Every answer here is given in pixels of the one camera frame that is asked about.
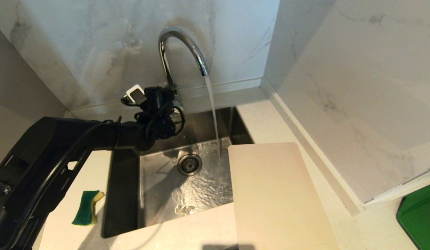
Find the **sink basin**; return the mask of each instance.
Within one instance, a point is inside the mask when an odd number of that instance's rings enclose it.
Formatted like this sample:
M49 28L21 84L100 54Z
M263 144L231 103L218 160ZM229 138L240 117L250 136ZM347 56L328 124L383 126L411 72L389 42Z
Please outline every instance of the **sink basin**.
M102 236L192 215L233 201L227 148L253 143L237 110L186 115L183 131L148 151L112 155Z

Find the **countertop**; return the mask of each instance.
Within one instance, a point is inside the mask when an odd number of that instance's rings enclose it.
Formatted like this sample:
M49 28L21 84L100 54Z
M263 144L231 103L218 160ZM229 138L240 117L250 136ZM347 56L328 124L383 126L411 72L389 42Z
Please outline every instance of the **countertop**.
M351 216L297 138L259 87L215 95L217 107L236 105L255 143L295 142L343 250L414 250L414 244L396 221L400 201ZM106 190L111 153L93 152L64 200L52 212L42 234L40 249L174 249L218 250L237 242L233 203L168 222L103 239L105 198L96 205L98 223L71 224L84 190Z

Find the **running water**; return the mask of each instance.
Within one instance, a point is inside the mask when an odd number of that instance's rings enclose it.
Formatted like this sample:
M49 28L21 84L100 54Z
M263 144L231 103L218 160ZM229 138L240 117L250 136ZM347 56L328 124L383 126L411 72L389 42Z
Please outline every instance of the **running water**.
M210 84L209 76L204 76L204 80L205 80L205 84L207 84L207 90L209 91L210 106L212 106L213 121L215 123L216 141L218 143L218 158L221 160L221 145L219 143L218 123L216 122L215 102L213 101L212 85Z

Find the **wall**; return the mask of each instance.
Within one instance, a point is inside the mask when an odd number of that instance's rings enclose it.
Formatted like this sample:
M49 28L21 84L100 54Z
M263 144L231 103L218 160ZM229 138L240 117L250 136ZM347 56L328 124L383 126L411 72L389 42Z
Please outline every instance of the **wall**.
M0 31L0 162L34 122L65 110Z
M338 0L302 53L290 16L264 78L358 198L430 168L430 0Z
M213 84L262 77L279 0L0 1L0 29L69 109L119 101L134 84L166 81L157 40L185 29ZM169 62L178 89L204 86L175 38Z

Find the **faucet spout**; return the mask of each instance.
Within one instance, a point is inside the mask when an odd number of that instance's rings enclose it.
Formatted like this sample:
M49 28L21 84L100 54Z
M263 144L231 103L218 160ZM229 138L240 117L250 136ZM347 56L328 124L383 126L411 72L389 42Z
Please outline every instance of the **faucet spout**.
M161 55L162 65L164 66L165 75L167 76L167 82L169 87L173 90L176 89L176 85L173 82L172 74L170 72L169 63L167 62L167 56L165 53L166 42L170 37L178 38L181 40L191 51L194 56L199 70L201 71L202 76L209 75L209 69L207 68L207 64L205 63L204 57L202 56L201 50L196 45L196 43L191 39L189 35L187 35L183 30L177 27L166 27L161 34L159 35L159 54Z

